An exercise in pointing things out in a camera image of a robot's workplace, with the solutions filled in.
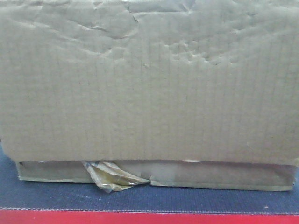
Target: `wrinkled cardboard surface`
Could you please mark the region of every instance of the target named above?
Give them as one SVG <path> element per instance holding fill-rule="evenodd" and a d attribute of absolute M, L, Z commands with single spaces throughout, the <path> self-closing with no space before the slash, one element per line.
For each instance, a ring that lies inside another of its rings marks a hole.
<path fill-rule="evenodd" d="M 15 161 L 299 163 L 296 0 L 2 0 Z"/>

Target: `blue surface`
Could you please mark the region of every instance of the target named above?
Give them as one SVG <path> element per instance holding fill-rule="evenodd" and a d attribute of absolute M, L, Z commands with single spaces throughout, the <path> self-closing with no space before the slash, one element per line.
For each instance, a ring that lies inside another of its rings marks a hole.
<path fill-rule="evenodd" d="M 19 181 L 0 148 L 0 208 L 299 215 L 299 184 L 289 192 L 144 185 L 107 194 L 95 184 Z"/>

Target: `blue mat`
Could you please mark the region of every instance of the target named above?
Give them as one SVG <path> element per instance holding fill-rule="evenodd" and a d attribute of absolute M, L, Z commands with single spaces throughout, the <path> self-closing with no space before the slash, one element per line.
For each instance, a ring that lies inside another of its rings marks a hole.
<path fill-rule="evenodd" d="M 0 147 L 0 208 L 299 215 L 299 183 L 289 192 L 144 185 L 107 194 L 95 184 L 19 181 Z"/>

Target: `torn tape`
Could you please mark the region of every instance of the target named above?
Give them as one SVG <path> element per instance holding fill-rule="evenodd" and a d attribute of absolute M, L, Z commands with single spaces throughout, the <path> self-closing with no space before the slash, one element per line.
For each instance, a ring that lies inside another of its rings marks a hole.
<path fill-rule="evenodd" d="M 107 193 L 125 190 L 138 184 L 150 182 L 150 180 L 140 178 L 120 169 L 112 161 L 83 161 L 82 163 L 95 184 Z"/>

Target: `red edge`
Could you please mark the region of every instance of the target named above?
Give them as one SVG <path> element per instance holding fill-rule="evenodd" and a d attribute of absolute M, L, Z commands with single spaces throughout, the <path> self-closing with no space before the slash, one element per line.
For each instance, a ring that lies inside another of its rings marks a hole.
<path fill-rule="evenodd" d="M 0 224 L 299 224 L 293 215 L 0 210 Z"/>

